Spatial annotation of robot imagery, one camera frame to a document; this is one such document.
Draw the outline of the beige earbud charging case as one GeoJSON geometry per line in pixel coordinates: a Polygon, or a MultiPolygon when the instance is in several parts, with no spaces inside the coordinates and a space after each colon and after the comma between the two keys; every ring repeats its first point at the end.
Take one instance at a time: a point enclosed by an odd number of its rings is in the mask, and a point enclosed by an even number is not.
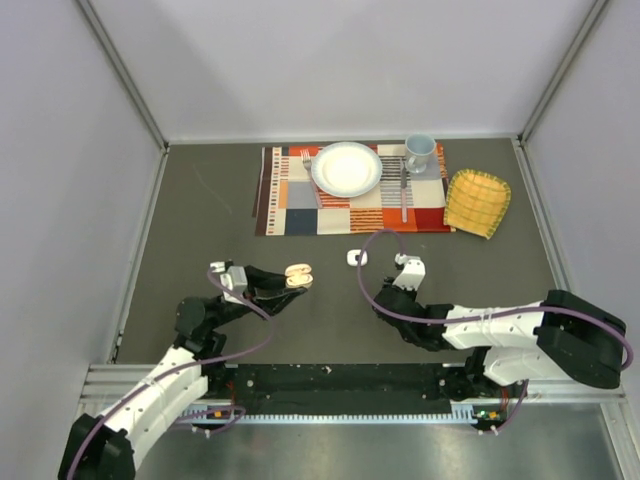
{"type": "Polygon", "coordinates": [[[284,275],[287,288],[309,288],[314,281],[309,264],[290,265],[285,269],[284,275]]]}

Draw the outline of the white earbud charging case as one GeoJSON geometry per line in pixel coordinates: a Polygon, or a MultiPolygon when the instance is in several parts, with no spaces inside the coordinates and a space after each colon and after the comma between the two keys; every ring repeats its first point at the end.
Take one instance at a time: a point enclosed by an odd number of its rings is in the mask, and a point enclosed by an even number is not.
{"type": "Polygon", "coordinates": [[[349,250],[346,254],[346,262],[352,267],[364,266],[368,263],[368,254],[361,249],[349,250]]]}

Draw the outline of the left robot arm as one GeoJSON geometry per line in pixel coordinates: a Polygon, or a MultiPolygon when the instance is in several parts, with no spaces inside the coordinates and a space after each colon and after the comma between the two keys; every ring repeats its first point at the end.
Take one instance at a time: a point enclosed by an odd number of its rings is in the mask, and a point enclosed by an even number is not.
{"type": "Polygon", "coordinates": [[[226,387],[228,356],[218,328],[248,313],[266,321],[313,283],[305,263],[273,273],[231,261],[207,271],[220,290],[212,298],[188,297],[176,310],[177,337],[154,369],[120,400],[73,423],[58,471],[60,479],[132,479],[145,457],[188,406],[226,387]]]}

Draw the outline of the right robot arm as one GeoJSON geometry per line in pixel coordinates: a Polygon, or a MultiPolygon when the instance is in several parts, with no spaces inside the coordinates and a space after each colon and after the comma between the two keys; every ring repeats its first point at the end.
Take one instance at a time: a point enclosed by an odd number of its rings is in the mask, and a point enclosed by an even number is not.
{"type": "Polygon", "coordinates": [[[431,352],[471,351],[466,380],[481,396],[524,380],[572,379],[616,389],[633,361],[625,323],[566,290],[507,308],[422,306],[416,296],[388,278],[368,301],[409,344],[431,352]]]}

